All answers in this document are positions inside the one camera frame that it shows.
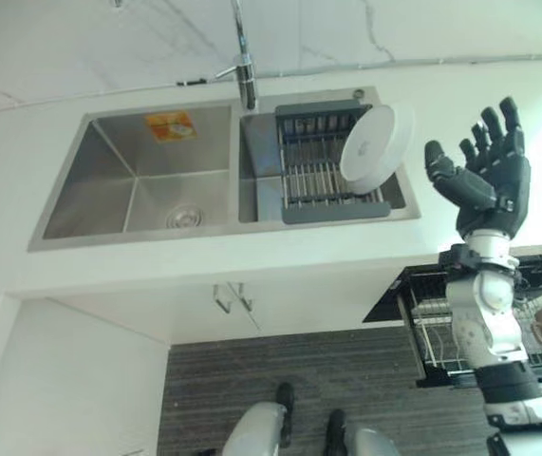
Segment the double sink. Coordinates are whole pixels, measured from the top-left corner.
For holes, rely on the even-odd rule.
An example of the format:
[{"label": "double sink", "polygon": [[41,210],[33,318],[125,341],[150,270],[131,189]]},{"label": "double sink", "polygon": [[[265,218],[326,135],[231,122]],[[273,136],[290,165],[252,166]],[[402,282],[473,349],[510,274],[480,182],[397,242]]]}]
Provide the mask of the double sink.
[{"label": "double sink", "polygon": [[[337,142],[339,137],[333,137],[327,149],[323,144],[323,157],[335,162],[321,160],[310,144],[308,149],[303,145],[304,152],[299,149],[307,162],[289,163],[283,155],[276,107],[352,102],[353,94],[358,104],[380,103],[375,89],[364,87],[267,97],[258,114],[246,114],[238,100],[229,100],[86,115],[30,250],[418,217],[402,167],[368,196],[347,193],[335,164],[344,138]],[[159,126],[162,119],[179,121]],[[295,175],[287,176],[290,169]],[[304,201],[313,216],[294,222],[287,219],[286,208],[295,200],[287,194],[296,187],[303,196],[299,208]],[[331,190],[335,198],[311,196],[311,189]],[[338,208],[338,202],[344,207]],[[379,218],[340,215],[345,208],[352,214],[353,207],[381,206],[386,214]]]}]

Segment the metal rack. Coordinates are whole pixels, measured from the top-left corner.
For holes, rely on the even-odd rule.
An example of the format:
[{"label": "metal rack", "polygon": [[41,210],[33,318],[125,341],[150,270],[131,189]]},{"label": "metal rack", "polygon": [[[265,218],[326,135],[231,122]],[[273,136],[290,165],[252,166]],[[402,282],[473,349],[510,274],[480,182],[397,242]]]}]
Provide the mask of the metal rack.
[{"label": "metal rack", "polygon": [[[514,316],[522,330],[522,342],[530,364],[542,380],[542,344],[533,335],[534,315],[542,309],[542,265],[521,269],[524,280],[516,290]],[[452,312],[445,298],[447,274],[441,271],[412,273],[402,287],[405,320],[425,378],[419,386],[475,384],[473,371],[452,335]]]},{"label": "metal rack", "polygon": [[[340,173],[340,158],[354,115],[284,120],[279,130],[283,203],[286,208],[310,204],[382,202],[380,188],[363,196],[349,192]],[[285,135],[283,131],[292,132]]]},{"label": "metal rack", "polygon": [[382,188],[355,195],[340,173],[346,138],[370,106],[349,101],[300,107],[304,108],[295,111],[293,106],[280,106],[275,112],[284,221],[388,216],[391,203]]}]

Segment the sink drain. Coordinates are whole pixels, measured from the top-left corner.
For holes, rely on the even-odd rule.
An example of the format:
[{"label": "sink drain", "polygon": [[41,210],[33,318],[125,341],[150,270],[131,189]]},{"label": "sink drain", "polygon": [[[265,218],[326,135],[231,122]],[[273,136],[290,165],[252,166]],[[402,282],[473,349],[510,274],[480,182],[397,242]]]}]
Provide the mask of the sink drain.
[{"label": "sink drain", "polygon": [[185,204],[174,209],[167,216],[167,228],[193,228],[203,219],[201,210],[193,204]]}]

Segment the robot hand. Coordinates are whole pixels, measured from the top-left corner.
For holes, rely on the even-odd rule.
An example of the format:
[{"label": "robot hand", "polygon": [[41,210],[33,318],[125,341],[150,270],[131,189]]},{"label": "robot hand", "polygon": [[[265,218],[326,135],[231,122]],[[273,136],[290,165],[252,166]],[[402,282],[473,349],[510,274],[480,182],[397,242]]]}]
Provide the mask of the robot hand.
[{"label": "robot hand", "polygon": [[530,164],[524,156],[524,132],[510,97],[500,103],[500,110],[507,135],[495,111],[486,107],[481,112],[483,123],[472,128],[477,153],[468,139],[460,142],[464,169],[454,166],[439,142],[430,141],[424,148],[429,180],[460,208],[457,230],[463,238],[475,230],[491,229],[513,239],[528,214]]}]

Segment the faucet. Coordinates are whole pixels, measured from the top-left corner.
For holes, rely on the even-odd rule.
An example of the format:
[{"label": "faucet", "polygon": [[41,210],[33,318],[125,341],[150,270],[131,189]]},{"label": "faucet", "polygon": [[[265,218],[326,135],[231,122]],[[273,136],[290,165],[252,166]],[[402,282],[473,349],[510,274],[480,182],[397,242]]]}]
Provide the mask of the faucet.
[{"label": "faucet", "polygon": [[243,31],[243,15],[241,13],[241,0],[231,0],[233,5],[234,24],[236,25],[236,36],[239,41],[240,53],[234,57],[234,65],[220,71],[215,75],[216,79],[235,73],[239,84],[239,95],[241,105],[247,111],[255,111],[258,105],[258,96],[253,70],[252,55],[248,49],[248,42]]}]

